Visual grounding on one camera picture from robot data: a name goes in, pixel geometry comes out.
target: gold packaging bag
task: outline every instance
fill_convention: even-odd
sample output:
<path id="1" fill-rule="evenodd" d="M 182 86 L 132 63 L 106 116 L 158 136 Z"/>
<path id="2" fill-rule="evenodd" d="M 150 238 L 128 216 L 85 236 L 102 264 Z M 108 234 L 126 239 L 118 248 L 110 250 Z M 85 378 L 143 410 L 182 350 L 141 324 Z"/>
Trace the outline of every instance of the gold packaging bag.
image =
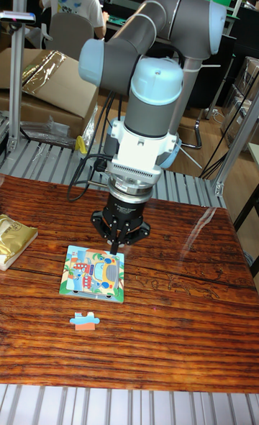
<path id="1" fill-rule="evenodd" d="M 7 270 L 36 238 L 37 229 L 0 216 L 0 270 Z"/>

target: puzzle piece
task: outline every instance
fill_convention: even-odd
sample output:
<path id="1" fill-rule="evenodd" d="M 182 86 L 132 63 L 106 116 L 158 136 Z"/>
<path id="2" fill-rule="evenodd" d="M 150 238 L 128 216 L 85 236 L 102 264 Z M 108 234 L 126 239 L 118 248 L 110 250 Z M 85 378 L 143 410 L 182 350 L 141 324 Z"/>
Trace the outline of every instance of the puzzle piece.
<path id="1" fill-rule="evenodd" d="M 93 311 L 89 311 L 86 316 L 83 316 L 82 313 L 75 313 L 75 318 L 70 320 L 71 324 L 75 324 L 76 331 L 94 331 L 95 325 L 99 322 L 99 318 L 94 317 Z"/>

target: wooden table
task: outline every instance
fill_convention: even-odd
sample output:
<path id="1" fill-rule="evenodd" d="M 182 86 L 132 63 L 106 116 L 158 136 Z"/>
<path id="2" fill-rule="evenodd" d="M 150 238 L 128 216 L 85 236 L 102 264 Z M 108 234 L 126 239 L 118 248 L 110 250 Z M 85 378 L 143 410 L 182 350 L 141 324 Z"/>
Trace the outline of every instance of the wooden table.
<path id="1" fill-rule="evenodd" d="M 1 212 L 39 229 L 0 272 L 0 382 L 258 392 L 259 298 L 227 211 L 151 199 L 150 237 L 124 249 L 124 303 L 86 300 L 59 295 L 60 279 L 69 244 L 105 247 L 89 219 L 107 193 L 70 204 L 66 190 L 10 176 L 0 189 Z M 76 332 L 75 311 L 96 330 Z"/>

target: white t-shirt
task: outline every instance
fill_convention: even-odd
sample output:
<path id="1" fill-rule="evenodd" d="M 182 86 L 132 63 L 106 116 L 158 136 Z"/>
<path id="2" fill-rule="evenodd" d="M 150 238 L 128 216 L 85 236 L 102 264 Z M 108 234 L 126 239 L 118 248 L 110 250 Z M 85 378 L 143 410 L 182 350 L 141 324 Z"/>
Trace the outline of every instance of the white t-shirt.
<path id="1" fill-rule="evenodd" d="M 42 0 L 45 8 L 51 7 L 51 15 L 73 13 L 87 18 L 94 27 L 103 27 L 104 18 L 99 0 Z"/>

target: plastic bag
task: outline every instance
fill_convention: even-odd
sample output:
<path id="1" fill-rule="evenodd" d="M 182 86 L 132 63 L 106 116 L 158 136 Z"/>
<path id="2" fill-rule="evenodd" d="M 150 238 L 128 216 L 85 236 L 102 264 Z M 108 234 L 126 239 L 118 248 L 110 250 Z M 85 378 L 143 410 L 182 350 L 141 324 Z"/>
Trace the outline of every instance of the plastic bag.
<path id="1" fill-rule="evenodd" d="M 88 121 L 88 124 L 86 125 L 86 128 L 82 134 L 82 138 L 85 143 L 86 149 L 88 149 L 91 139 L 94 135 L 94 128 L 95 128 L 94 120 L 95 120 L 97 110 L 98 110 L 98 106 L 96 104 L 96 106 L 94 107 L 93 114 L 90 120 Z"/>
<path id="2" fill-rule="evenodd" d="M 56 123 L 50 116 L 46 123 L 21 122 L 21 128 L 31 140 L 73 149 L 76 140 L 70 137 L 67 124 Z"/>

